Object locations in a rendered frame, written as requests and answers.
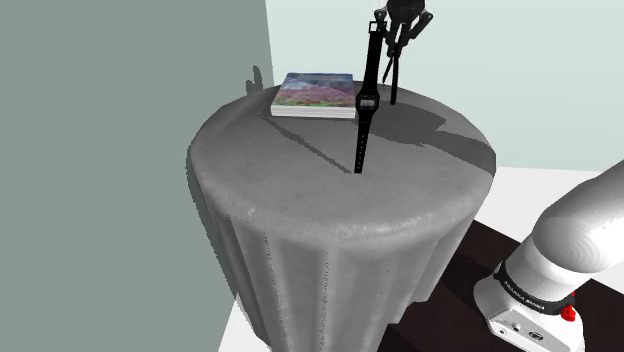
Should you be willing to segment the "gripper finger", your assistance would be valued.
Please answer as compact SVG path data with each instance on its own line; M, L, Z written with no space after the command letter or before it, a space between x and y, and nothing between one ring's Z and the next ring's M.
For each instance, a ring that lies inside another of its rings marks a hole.
M397 101L399 83L399 59L402 50L410 40L418 37L421 32L433 19L433 14L427 10L402 10L400 18L400 31L393 50L393 76L391 85L390 104L395 105Z
M388 15L389 15L389 12L386 7L379 8L374 12L375 19L379 23L383 22ZM384 71L382 82L386 81L390 68L393 64L395 37L396 37L396 24L393 21L390 21L390 27L384 30L384 40L385 40L385 44L387 45L386 55L388 57L388 64Z

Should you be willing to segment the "black digital wristwatch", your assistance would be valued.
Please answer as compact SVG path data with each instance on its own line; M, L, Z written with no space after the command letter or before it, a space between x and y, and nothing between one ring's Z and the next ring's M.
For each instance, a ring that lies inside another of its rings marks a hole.
M360 174L363 170L371 121L379 108L380 95L377 82L386 26L387 22L385 20L371 21L369 23L366 68L361 89L356 95L356 111L358 115L358 135L354 165L356 174Z

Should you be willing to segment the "book with flower landscape cover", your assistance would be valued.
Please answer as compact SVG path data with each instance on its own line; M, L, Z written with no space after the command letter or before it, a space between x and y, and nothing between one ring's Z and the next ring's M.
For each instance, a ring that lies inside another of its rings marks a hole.
M352 74L288 73L271 106L273 116L354 119L355 86Z

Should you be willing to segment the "round table with grey cloth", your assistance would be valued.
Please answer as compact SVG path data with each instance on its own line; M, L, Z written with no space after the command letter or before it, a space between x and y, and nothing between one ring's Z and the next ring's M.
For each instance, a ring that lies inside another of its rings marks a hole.
M429 298L482 206L496 155L463 115L389 88L355 173L353 120L275 117L267 88L189 147L215 251L272 352L377 352Z

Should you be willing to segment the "dark robot stand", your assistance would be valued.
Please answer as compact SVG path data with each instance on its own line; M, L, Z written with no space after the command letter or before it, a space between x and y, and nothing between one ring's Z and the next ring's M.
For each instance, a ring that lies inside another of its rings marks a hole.
M504 234L474 221L430 298L411 304L390 324L378 352L523 352L494 336L475 305L476 282L518 247ZM586 352L624 352L624 295L590 280L576 291Z

